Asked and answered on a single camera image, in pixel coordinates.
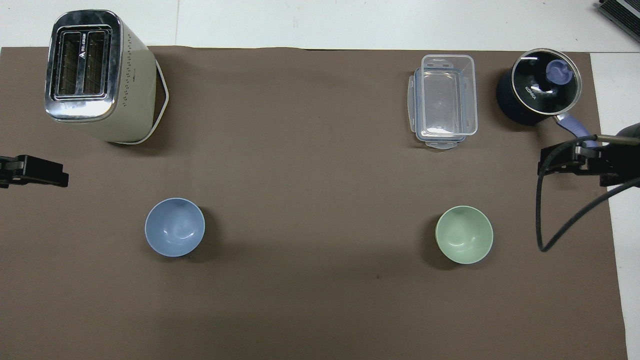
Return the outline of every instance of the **blue bowl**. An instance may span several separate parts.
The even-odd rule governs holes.
[[[200,208],[181,197],[162,200],[145,222],[145,236],[152,249],[164,256],[182,256],[195,249],[204,235]]]

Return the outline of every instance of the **white table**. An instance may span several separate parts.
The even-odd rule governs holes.
[[[0,47],[48,46],[71,10],[117,13],[147,45],[591,53],[602,133],[640,122],[640,44],[587,0],[0,0]],[[640,189],[609,202],[628,358],[640,359]]]

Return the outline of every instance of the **clear plastic container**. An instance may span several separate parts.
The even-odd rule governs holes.
[[[427,55],[409,78],[411,130],[420,141],[450,149],[477,131],[476,72],[467,55]]]

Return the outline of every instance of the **brown tablecloth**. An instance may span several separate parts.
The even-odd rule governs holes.
[[[495,85],[520,53],[466,52],[479,131],[441,152],[406,113],[434,51],[152,50],[170,104],[151,139],[121,146],[45,114],[46,49],[2,49],[0,154],[63,163],[70,181],[0,190],[1,357],[626,358],[608,206],[536,247],[539,150],[570,135],[500,112]],[[584,80],[572,113],[596,133],[589,56],[570,56]],[[602,192],[548,177],[545,237]],[[168,197],[207,221],[182,258],[145,241]],[[495,231],[474,265],[433,235],[460,204]]]

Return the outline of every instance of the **pot handle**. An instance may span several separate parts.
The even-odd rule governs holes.
[[[569,131],[571,134],[575,135],[575,137],[579,138],[581,136],[589,136],[592,135],[584,125],[580,122],[580,120],[571,116],[569,113],[562,113],[554,116],[554,120],[556,124],[558,124],[561,128]],[[597,147],[598,143],[592,140],[588,140],[584,142],[587,147]]]

